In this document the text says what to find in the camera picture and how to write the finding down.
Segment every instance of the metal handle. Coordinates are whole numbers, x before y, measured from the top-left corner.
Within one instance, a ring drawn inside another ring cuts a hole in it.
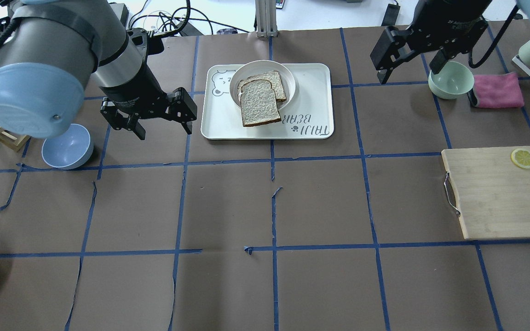
[[[449,191],[447,189],[447,182],[449,181],[449,172],[446,172],[445,173],[445,181],[443,182],[443,186],[445,188],[445,195],[447,195],[447,201],[449,202],[449,205],[451,205],[451,207],[453,207],[453,209],[455,209],[455,214],[457,216],[461,215],[461,211],[459,211],[459,209],[457,209],[457,207],[455,207],[452,203],[451,203],[451,198],[449,197]]]

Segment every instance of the brown table surface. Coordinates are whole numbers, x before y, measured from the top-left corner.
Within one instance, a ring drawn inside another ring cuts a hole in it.
[[[173,302],[173,331],[530,330],[530,240],[464,241],[439,154],[530,145],[530,79],[523,109],[436,100],[421,57],[379,86],[380,31],[168,38],[149,64],[165,91],[192,92],[192,136],[162,120],[145,141],[110,131],[89,87],[85,168],[47,168],[41,140],[25,155],[0,145],[0,331],[164,331]],[[475,73],[519,71],[528,39],[515,21]],[[334,134],[202,137],[207,70],[269,58],[330,67]]]

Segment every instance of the cutting board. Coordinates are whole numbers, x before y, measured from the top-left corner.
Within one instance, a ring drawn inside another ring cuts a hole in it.
[[[463,237],[530,238],[530,169],[513,164],[517,147],[445,149],[445,170],[461,212]]]

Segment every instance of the blue joint cap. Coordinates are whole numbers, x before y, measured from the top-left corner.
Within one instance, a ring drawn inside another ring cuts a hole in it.
[[[57,2],[59,0],[20,0],[24,5],[42,5],[49,4],[51,2]]]
[[[0,68],[0,126],[17,134],[63,134],[83,105],[83,86],[67,71],[42,63]]]

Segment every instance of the slice of bread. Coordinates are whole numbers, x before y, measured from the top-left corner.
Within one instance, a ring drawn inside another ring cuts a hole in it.
[[[275,99],[278,103],[286,101],[288,99],[286,97],[286,93],[283,91],[282,76],[277,70],[269,71],[268,73],[259,74],[248,77],[244,80],[240,80],[240,82],[238,82],[237,94],[242,91],[242,86],[244,86],[244,84],[256,80],[266,80],[271,83],[271,88],[273,88],[273,90],[275,91]]]
[[[254,80],[242,86],[240,95],[242,126],[262,126],[282,121],[271,82]]]

